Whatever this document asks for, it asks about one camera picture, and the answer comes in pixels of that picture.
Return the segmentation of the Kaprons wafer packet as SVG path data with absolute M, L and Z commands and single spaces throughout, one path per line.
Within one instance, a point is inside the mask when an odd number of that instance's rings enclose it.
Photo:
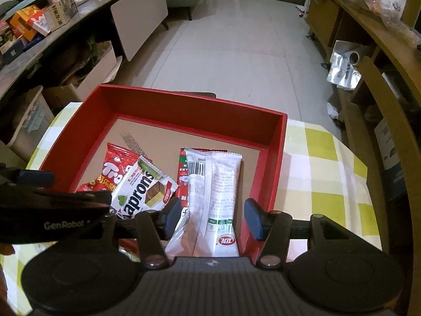
M 164 209 L 177 189 L 175 180 L 139 156 L 111 193 L 111 208 L 121 219 L 133 219 L 143 211 Z

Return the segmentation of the red green snack packet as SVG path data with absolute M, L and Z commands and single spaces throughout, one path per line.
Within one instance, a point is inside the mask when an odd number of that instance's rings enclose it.
M 178 175 L 177 175 L 178 189 L 176 197 L 181 200 L 183 208 L 188 207 L 188 162 L 186 158 L 185 149 L 180 149 L 178 159 Z

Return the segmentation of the white silver snack packet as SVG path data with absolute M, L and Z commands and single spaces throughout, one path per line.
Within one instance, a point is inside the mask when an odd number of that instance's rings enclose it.
M 243 156 L 198 149 L 185 149 L 184 153 L 187 206 L 165 248 L 167 256 L 239 256 L 234 215 Z

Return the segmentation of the red Trolli gummy bag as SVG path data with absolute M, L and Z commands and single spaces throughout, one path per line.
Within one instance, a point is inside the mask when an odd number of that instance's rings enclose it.
M 88 183 L 81 184 L 77 192 L 108 190 L 113 192 L 123 180 L 124 175 L 137 161 L 139 155 L 132 150 L 107 143 L 106 156 L 103 161 L 101 174 Z

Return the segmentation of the green checkered tablecloth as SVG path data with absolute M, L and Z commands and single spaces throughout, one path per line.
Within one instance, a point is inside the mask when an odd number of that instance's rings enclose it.
M 81 104 L 71 102 L 53 119 L 27 168 L 40 168 Z M 367 175 L 367 166 L 335 135 L 322 126 L 288 119 L 274 209 L 302 220 L 308 220 L 312 213 L 324 214 L 381 250 Z M 31 311 L 21 288 L 23 267 L 50 245 L 52 243 L 17 245 L 15 255 L 1 255 L 8 302 L 17 315 Z

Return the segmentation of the red cardboard box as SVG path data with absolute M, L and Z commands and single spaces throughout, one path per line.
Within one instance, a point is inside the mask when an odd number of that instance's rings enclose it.
M 182 148 L 240 153 L 234 228 L 240 254 L 258 258 L 262 243 L 243 219 L 246 199 L 272 210 L 283 160 L 287 115 L 266 108 L 187 93 L 100 85 L 78 108 L 41 164 L 53 190 L 74 192 L 99 176 L 107 145 L 141 148 L 171 177 Z

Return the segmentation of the open cardboard box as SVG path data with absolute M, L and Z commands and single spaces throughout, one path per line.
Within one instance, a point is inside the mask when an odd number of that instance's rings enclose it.
M 43 89 L 43 97 L 51 109 L 63 108 L 70 102 L 82 102 L 102 83 L 115 79 L 122 63 L 112 43 L 95 43 L 91 53 L 76 63 L 57 87 Z

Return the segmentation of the silver foil bag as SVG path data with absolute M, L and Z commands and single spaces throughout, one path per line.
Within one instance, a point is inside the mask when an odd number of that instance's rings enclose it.
M 364 56 L 373 52 L 370 46 L 349 41 L 336 41 L 330 57 L 327 81 L 345 91 L 353 91 L 361 80 L 358 66 Z

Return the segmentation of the orange carton box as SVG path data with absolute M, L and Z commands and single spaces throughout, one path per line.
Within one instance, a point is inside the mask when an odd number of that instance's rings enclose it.
M 40 9 L 35 5 L 20 9 L 10 19 L 9 24 L 26 40 L 32 41 L 38 31 L 33 28 L 31 17 L 37 12 L 40 12 Z

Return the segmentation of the white printed carton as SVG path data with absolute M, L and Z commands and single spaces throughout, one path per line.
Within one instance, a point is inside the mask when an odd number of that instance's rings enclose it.
M 58 0 L 43 10 L 50 31 L 67 24 L 78 13 L 75 0 Z

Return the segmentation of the wooden shelf unit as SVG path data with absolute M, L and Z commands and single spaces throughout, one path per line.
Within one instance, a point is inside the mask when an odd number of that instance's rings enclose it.
M 357 65 L 361 81 L 354 91 L 338 91 L 351 150 L 368 168 L 368 190 L 375 211 L 381 244 L 390 250 L 393 236 L 404 225 L 414 252 L 420 252 L 420 60 L 410 47 L 387 30 L 378 17 L 346 0 L 310 0 L 307 23 L 327 54 L 336 40 L 369 46 L 368 55 Z M 377 109 L 385 119 L 396 146 L 405 183 L 407 202 L 395 201 L 398 210 L 410 215 L 393 225 L 398 214 L 388 200 L 385 168 L 375 137 L 375 123 L 368 109 Z

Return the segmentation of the long grey side counter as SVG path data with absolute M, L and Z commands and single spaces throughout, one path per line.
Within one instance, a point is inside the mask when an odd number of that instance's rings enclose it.
M 69 20 L 66 24 L 59 27 L 55 31 L 52 31 L 43 40 L 36 43 L 30 49 L 24 51 L 10 64 L 7 64 L 1 69 L 1 95 L 7 93 L 7 91 L 14 85 L 16 80 L 24 73 L 26 69 L 31 68 L 36 61 L 41 57 L 43 51 L 52 45 L 60 36 L 68 31 L 72 26 L 75 26 L 82 19 L 86 18 L 89 14 L 99 10 L 106 4 L 111 5 L 111 11 L 113 18 L 121 16 L 122 13 L 117 10 L 116 4 L 120 0 L 88 0 L 78 7 L 78 12 Z

